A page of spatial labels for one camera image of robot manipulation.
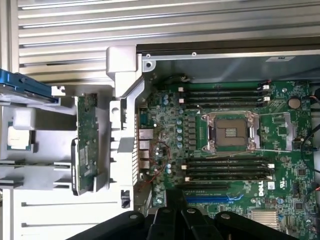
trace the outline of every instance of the green circuit board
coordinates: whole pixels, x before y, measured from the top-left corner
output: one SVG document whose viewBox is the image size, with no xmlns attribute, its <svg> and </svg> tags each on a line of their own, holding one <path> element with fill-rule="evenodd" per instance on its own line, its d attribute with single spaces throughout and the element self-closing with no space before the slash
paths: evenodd
<svg viewBox="0 0 320 240">
<path fill-rule="evenodd" d="M 76 195 L 88 191 L 98 175 L 99 132 L 97 95 L 77 97 L 77 139 L 72 152 L 72 189 Z"/>
<path fill-rule="evenodd" d="M 203 202 L 190 203 L 191 206 L 204 208 L 210 217 L 221 211 L 231 211 L 250 218 L 252 211 L 274 211 L 278 220 L 278 229 L 298 239 L 316 239 L 315 231 L 311 226 L 314 219 L 311 219 L 303 208 L 303 198 L 311 189 L 314 181 L 314 173 L 306 168 L 302 159 L 299 146 L 288 148 L 288 125 L 285 118 L 289 117 L 294 128 L 294 135 L 305 137 L 311 130 L 311 104 L 305 96 L 310 95 L 307 82 L 274 81 L 269 84 L 269 101 L 263 107 L 248 107 L 235 109 L 232 107 L 219 107 L 210 109 L 185 108 L 180 101 L 181 93 L 179 88 L 186 84 L 170 85 L 164 90 L 155 90 L 148 98 L 147 104 L 140 108 L 139 127 L 154 128 L 154 139 L 151 140 L 150 159 L 152 162 L 162 165 L 169 164 L 162 174 L 159 174 L 153 184 L 153 206 L 163 206 L 165 202 L 165 189 L 174 188 L 185 182 L 185 171 L 182 165 L 187 158 L 200 158 L 210 160 L 215 156 L 228 157 L 261 157 L 270 160 L 274 165 L 269 180 L 228 180 L 228 181 L 206 181 L 209 184 L 227 184 L 227 189 L 186 189 L 184 193 L 191 197 L 223 197 L 237 199 L 228 202 Z M 256 82 L 241 83 L 197 83 L 188 84 L 189 90 L 217 89 L 217 88 L 252 88 L 257 86 Z M 300 106 L 290 107 L 289 99 L 300 99 Z M 259 115 L 259 139 L 260 149 L 246 151 L 241 146 L 220 146 L 216 153 L 204 151 L 208 144 L 208 123 L 202 117 L 211 113 L 221 113 L 218 118 L 228 120 L 240 120 L 243 115 L 240 112 L 247 111 Z M 153 155 L 154 146 L 163 142 L 169 147 L 169 157 L 163 159 Z M 313 153 L 307 152 L 304 157 L 310 165 L 313 163 Z M 149 174 L 155 175 L 159 171 L 157 164 L 151 164 Z M 314 210 L 316 200 L 311 194 L 307 207 Z"/>
</svg>

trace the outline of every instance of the cpu socket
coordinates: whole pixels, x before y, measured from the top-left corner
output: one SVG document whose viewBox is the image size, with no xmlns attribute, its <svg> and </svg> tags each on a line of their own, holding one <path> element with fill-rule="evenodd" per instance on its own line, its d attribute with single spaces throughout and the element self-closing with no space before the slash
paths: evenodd
<svg viewBox="0 0 320 240">
<path fill-rule="evenodd" d="M 259 115 L 250 111 L 211 112 L 201 116 L 207 123 L 207 145 L 212 154 L 236 154 L 260 148 Z"/>
</svg>

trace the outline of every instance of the silver metal sheet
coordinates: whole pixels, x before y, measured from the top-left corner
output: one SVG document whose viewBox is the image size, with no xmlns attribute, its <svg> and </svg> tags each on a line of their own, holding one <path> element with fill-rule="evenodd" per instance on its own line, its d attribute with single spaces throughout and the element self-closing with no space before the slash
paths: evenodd
<svg viewBox="0 0 320 240">
<path fill-rule="evenodd" d="M 9 16 L 14 36 L 10 62 L 20 63 L 21 73 L 45 82 L 112 85 L 104 66 L 105 50 L 113 45 L 318 36 L 320 32 L 318 0 L 11 2 L 19 10 L 12 9 L 17 14 Z"/>
</svg>

